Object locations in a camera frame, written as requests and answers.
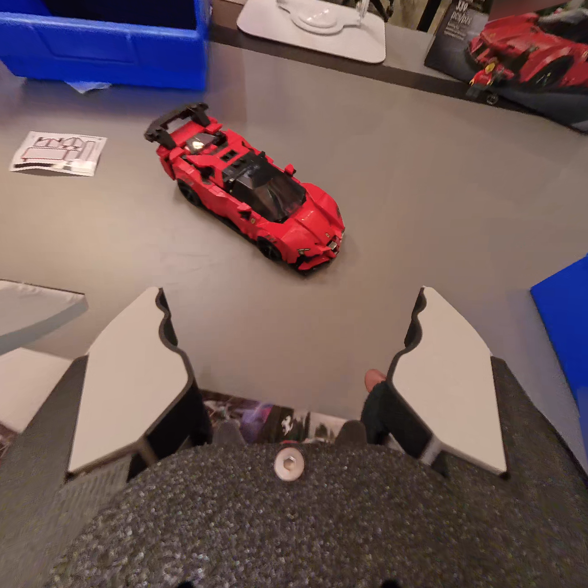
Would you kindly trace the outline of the blue plastic bin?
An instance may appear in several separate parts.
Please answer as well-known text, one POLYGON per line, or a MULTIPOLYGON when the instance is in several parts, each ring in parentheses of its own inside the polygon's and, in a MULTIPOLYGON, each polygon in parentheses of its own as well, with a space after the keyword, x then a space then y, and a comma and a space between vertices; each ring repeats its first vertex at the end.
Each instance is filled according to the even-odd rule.
POLYGON ((587 256, 530 289, 571 393, 587 406, 587 256))

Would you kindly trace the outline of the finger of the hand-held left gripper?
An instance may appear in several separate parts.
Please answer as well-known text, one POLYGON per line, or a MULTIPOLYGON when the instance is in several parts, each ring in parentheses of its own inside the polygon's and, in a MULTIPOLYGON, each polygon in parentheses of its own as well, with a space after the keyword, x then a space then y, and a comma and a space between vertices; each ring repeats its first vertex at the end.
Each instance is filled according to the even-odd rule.
POLYGON ((83 293, 1 280, 1 355, 34 343, 87 310, 83 293))

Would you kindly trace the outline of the lego set box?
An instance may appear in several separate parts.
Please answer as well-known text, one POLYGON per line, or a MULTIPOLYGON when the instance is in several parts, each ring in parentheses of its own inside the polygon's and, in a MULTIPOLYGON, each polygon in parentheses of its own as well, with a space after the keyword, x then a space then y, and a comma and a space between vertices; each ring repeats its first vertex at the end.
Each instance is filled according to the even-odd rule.
POLYGON ((492 17, 494 1, 452 1, 424 59, 466 96, 517 103, 587 134, 587 1, 492 17))

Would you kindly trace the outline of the white stand with flat base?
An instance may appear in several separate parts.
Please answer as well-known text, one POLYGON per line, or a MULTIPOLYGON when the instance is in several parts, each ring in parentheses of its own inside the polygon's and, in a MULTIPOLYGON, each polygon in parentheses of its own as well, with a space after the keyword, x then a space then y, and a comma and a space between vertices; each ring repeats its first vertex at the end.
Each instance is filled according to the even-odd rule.
POLYGON ((253 37, 357 62, 386 58, 385 22, 368 11, 327 1, 246 1, 237 19, 253 37))

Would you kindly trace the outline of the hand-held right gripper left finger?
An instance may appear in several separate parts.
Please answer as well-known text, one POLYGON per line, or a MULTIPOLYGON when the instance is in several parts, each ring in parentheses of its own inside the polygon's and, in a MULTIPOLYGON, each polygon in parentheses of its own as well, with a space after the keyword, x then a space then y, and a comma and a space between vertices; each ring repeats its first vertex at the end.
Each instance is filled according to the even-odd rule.
POLYGON ((86 359, 68 474, 130 457, 132 477, 185 443, 211 442, 210 418, 162 288, 148 288, 117 315, 86 359))

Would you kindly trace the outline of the person's right hand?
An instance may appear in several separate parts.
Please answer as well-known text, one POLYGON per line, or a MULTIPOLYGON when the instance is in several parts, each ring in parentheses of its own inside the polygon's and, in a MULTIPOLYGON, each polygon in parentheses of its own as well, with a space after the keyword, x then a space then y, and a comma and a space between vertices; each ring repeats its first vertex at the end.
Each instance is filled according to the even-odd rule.
POLYGON ((364 385, 367 397, 360 421, 364 424, 367 442, 384 445, 387 436, 401 427, 401 407, 381 371, 369 369, 364 377, 364 385))

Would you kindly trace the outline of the lego sticker sheet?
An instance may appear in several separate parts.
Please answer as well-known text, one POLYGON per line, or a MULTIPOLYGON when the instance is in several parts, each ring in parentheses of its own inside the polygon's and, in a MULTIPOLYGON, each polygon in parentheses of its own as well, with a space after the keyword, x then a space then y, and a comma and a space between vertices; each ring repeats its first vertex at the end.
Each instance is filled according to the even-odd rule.
POLYGON ((48 171, 93 177, 107 138, 79 133, 31 130, 14 153, 11 172, 48 171))

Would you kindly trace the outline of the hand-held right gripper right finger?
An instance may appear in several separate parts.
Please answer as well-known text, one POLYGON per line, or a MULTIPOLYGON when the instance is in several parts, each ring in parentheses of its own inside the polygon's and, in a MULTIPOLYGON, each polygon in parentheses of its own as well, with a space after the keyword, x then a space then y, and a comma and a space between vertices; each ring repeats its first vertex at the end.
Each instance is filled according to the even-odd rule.
POLYGON ((451 454, 507 474, 492 353, 434 288, 421 287, 387 381, 408 413, 409 423, 391 432, 407 454, 428 466, 451 454))

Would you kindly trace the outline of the blue bin with black insert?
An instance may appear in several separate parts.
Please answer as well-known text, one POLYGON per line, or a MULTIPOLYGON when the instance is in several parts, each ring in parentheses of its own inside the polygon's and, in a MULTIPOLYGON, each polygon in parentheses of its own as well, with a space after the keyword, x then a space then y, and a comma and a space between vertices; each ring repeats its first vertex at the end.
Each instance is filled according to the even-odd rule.
POLYGON ((1 1, 18 77, 202 91, 210 1, 1 1))

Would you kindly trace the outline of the red lego sports car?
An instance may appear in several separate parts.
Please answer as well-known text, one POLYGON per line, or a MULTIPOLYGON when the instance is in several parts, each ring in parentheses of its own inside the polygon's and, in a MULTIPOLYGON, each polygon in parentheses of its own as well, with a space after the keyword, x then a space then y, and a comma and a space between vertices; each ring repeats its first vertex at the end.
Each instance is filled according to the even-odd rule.
POLYGON ((187 202, 240 233, 265 258, 300 273, 334 260, 346 228, 333 197, 295 178, 292 165, 276 166, 207 111, 202 102, 177 108, 144 133, 158 144, 160 163, 187 202))

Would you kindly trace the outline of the lego instruction booklet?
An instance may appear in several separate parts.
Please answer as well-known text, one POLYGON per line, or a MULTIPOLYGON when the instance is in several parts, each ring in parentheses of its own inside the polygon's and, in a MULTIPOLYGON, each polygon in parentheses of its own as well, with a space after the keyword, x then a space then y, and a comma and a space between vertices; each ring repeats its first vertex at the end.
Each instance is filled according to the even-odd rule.
MULTIPOLYGON (((47 400, 71 360, 28 349, 1 357, 1 458, 47 400)), ((246 443, 333 443, 346 419, 200 390, 212 428, 239 424, 246 443)))

